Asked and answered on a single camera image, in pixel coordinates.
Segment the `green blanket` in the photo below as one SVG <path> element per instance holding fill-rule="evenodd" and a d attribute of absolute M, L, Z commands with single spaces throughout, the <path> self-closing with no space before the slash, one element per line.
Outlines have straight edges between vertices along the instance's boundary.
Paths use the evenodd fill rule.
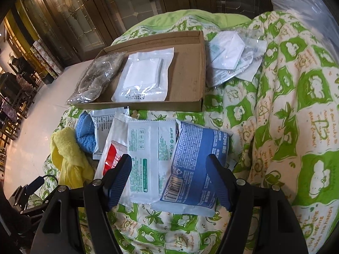
<path fill-rule="evenodd" d="M 249 21 L 241 15 L 199 10 L 166 13 L 134 26 L 113 44 L 178 30 L 202 30 L 211 40 L 221 28 L 259 30 L 267 40 L 262 67 L 251 83 L 231 79 L 206 88 L 202 113 L 132 111 L 138 119 L 181 119 L 233 133 L 229 156 L 234 170 L 252 184 L 279 185 L 297 215 L 309 253 L 316 253 L 338 221 L 339 69 L 321 43 L 292 15 L 267 12 Z M 82 111 L 70 107 L 58 129 L 74 127 Z M 47 158 L 46 174 L 57 175 Z M 47 179 L 41 198 L 55 187 Z M 94 253 L 85 213 L 80 211 L 87 252 Z M 259 210 L 253 211 L 246 253 L 254 246 Z M 230 213 L 216 206 L 214 217 L 174 215 L 134 204 L 108 213 L 124 253 L 214 253 Z"/>

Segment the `barcode number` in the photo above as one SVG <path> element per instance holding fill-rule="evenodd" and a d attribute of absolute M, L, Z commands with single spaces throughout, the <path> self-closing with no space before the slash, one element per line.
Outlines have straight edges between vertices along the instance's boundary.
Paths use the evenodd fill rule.
<path fill-rule="evenodd" d="M 162 199 L 175 203 L 179 197 L 179 193 L 182 188 L 182 183 L 183 183 L 182 179 L 171 177 Z"/>

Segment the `metal screw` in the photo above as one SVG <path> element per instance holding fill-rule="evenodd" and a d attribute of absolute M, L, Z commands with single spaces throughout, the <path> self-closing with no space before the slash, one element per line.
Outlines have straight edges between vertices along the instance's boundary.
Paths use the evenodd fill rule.
<path fill-rule="evenodd" d="M 58 191 L 59 191 L 59 192 L 64 192 L 64 191 L 66 191 L 66 189 L 67 189 L 67 186 L 61 185 L 61 186 L 58 188 Z"/>
<path fill-rule="evenodd" d="M 274 190 L 274 191 L 280 191 L 280 187 L 278 186 L 278 185 L 276 185 L 276 184 L 273 184 L 272 185 L 272 189 Z"/>
<path fill-rule="evenodd" d="M 244 186 L 246 184 L 246 181 L 242 178 L 237 179 L 236 181 L 237 185 Z"/>
<path fill-rule="evenodd" d="M 94 186 L 99 186 L 99 185 L 101 185 L 101 179 L 95 179 L 95 180 L 92 182 L 92 184 L 93 184 Z"/>

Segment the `cardboard tray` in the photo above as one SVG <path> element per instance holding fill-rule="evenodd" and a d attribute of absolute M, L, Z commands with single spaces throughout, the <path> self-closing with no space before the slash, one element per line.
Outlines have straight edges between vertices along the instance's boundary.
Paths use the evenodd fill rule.
<path fill-rule="evenodd" d="M 174 58 L 168 69 L 168 92 L 163 102 L 112 102 L 119 74 L 106 91 L 92 103 L 77 104 L 79 109 L 105 109 L 129 106 L 132 110 L 201 112 L 205 94 L 206 55 L 202 31 L 162 33 L 129 40 L 103 49 L 96 58 L 114 52 L 129 54 L 174 47 Z"/>

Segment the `floor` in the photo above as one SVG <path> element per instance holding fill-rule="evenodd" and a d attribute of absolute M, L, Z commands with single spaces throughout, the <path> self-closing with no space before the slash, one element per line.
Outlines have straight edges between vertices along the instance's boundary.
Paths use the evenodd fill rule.
<path fill-rule="evenodd" d="M 43 176 L 42 166 L 50 154 L 50 136 L 67 109 L 68 97 L 91 61 L 65 69 L 50 85 L 43 85 L 35 97 L 27 119 L 21 124 L 19 137 L 7 146 L 4 192 L 7 198 L 17 189 Z"/>

